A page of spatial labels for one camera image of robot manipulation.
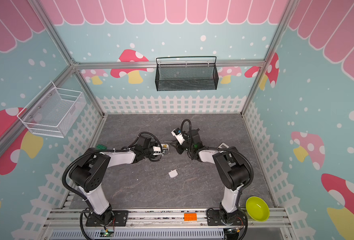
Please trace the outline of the white battery cover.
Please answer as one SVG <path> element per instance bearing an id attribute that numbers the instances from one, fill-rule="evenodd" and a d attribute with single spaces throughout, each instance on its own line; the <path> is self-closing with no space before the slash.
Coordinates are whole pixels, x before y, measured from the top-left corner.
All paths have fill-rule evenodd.
<path id="1" fill-rule="evenodd" d="M 169 176 L 170 176 L 170 178 L 175 178 L 175 177 L 177 177 L 178 176 L 178 172 L 177 172 L 177 170 L 172 170 L 172 171 L 170 171 L 169 172 Z"/>

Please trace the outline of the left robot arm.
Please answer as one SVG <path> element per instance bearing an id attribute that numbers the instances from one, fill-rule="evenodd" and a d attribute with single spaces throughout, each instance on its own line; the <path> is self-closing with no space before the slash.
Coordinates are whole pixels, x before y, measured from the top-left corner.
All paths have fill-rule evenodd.
<path id="1" fill-rule="evenodd" d="M 63 172 L 62 184 L 70 192 L 86 202 L 86 212 L 93 222 L 107 226 L 115 220 L 112 206 L 106 199 L 102 181 L 108 168 L 138 163 L 143 159 L 151 162 L 161 160 L 164 146 L 156 136 L 141 132 L 129 146 L 121 149 L 89 148 L 71 162 Z"/>

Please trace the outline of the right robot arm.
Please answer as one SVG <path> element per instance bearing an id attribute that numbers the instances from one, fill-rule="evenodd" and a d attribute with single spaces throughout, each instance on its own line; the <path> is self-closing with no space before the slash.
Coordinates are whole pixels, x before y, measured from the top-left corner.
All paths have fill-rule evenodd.
<path id="1" fill-rule="evenodd" d="M 224 196 L 218 210 L 207 210 L 208 224 L 220 221 L 224 225 L 237 222 L 245 225 L 245 214 L 240 209 L 240 197 L 254 179 L 254 170 L 249 160 L 237 148 L 215 148 L 203 145 L 199 129 L 193 130 L 189 119 L 172 130 L 176 138 L 176 150 L 181 155 L 187 152 L 191 160 L 210 163 L 216 166 L 220 179 L 225 186 Z"/>

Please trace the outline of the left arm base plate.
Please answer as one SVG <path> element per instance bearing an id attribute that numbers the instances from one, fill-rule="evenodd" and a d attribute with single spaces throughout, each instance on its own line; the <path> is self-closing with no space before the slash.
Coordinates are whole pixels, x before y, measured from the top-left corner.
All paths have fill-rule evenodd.
<path id="1" fill-rule="evenodd" d="M 89 214 L 86 218 L 87 227 L 125 227 L 128 220 L 129 211 L 107 210 L 102 215 L 96 213 Z"/>

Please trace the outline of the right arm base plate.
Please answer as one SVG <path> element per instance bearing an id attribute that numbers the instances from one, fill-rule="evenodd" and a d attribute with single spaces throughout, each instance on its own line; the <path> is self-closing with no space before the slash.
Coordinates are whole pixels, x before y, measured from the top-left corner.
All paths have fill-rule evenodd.
<path id="1" fill-rule="evenodd" d="M 248 223 L 245 213 L 240 210 L 227 213 L 223 209 L 209 208 L 206 216 L 209 226 L 246 226 Z"/>

